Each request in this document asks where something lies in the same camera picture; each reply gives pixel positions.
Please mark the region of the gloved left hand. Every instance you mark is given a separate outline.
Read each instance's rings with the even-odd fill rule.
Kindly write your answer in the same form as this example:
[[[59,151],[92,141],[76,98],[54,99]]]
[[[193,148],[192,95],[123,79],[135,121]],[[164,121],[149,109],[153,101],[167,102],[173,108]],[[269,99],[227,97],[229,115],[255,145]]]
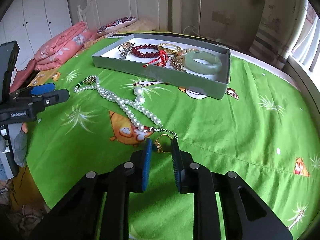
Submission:
[[[27,132],[28,132],[28,126],[24,122],[22,124],[20,132],[16,135],[16,138],[14,140],[14,160],[17,165],[20,167],[26,166],[26,154],[27,154]]]

